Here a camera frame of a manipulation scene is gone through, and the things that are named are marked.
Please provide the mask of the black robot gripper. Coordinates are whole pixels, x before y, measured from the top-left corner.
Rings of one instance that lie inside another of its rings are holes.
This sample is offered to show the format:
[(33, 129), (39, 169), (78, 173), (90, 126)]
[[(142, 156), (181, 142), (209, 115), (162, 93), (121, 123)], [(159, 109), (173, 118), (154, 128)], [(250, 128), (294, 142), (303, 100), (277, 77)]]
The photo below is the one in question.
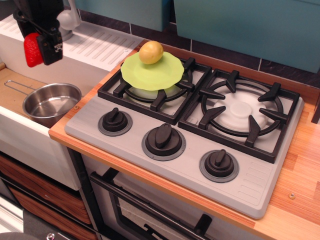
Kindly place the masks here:
[(14, 0), (17, 21), (22, 36), (39, 33), (36, 41), (43, 63), (48, 66), (63, 58), (63, 39), (58, 15), (64, 10), (62, 0)]

